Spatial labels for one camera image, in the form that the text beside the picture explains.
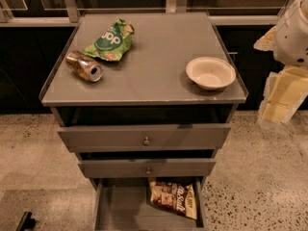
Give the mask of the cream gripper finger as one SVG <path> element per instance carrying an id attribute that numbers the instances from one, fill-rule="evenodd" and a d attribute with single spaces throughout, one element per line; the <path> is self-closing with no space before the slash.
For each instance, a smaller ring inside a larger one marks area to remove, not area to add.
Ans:
<path id="1" fill-rule="evenodd" d="M 260 51 L 272 51 L 276 27 L 270 28 L 263 36 L 256 40 L 253 47 Z"/>
<path id="2" fill-rule="evenodd" d="M 286 65 L 267 78 L 258 112 L 263 126 L 287 123 L 308 95 L 308 68 Z"/>

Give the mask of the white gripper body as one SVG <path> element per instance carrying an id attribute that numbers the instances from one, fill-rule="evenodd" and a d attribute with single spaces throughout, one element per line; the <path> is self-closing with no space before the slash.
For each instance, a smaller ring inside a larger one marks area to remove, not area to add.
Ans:
<path id="1" fill-rule="evenodd" d="M 295 0 L 276 25 L 274 58 L 287 65 L 308 65 L 308 0 Z"/>

